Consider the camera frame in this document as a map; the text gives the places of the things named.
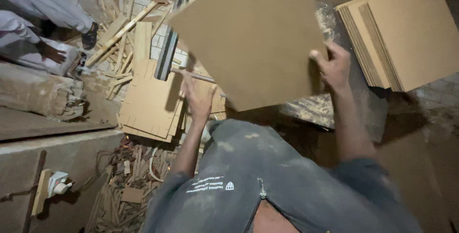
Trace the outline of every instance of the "leg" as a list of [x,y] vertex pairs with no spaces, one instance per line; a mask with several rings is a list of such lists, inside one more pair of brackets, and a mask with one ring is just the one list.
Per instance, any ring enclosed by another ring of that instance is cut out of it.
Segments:
[[24,12],[40,18],[48,18],[62,28],[71,28],[87,33],[93,27],[94,19],[67,0],[8,0]]

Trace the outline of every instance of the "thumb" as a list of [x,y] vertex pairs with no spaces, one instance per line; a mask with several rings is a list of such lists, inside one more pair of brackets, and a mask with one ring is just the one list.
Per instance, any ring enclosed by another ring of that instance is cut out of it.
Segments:
[[325,58],[319,51],[311,50],[311,52],[309,53],[309,57],[317,63],[320,71],[323,72],[325,70],[325,67],[328,65],[328,62],[325,60]]
[[207,94],[207,97],[208,97],[209,99],[211,99],[211,100],[213,99],[213,95],[215,95],[215,91],[217,91],[217,87],[218,87],[217,84],[214,84],[214,85],[212,85],[212,87],[209,89],[209,92],[208,92],[208,94]]

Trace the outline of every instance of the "white wire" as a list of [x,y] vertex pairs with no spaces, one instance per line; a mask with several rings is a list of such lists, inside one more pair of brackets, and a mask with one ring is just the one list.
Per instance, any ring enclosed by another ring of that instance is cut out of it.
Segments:
[[156,181],[164,182],[163,179],[157,178],[157,177],[155,176],[155,174],[153,174],[153,171],[152,171],[153,157],[155,156],[155,153],[156,153],[157,150],[158,150],[158,147],[156,147],[156,148],[153,150],[152,157],[150,158],[150,176],[152,176]]

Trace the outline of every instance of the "white trousers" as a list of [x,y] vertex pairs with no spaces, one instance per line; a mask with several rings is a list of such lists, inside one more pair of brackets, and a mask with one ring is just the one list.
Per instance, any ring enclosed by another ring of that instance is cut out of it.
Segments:
[[49,19],[62,28],[71,28],[81,33],[91,29],[94,19],[85,14],[79,7],[72,5],[68,0],[0,0],[2,5],[8,6],[21,15]]

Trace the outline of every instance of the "white logo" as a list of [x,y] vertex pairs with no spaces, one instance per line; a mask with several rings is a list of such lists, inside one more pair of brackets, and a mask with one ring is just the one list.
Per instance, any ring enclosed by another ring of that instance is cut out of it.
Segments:
[[232,182],[226,184],[225,190],[234,190],[234,185]]

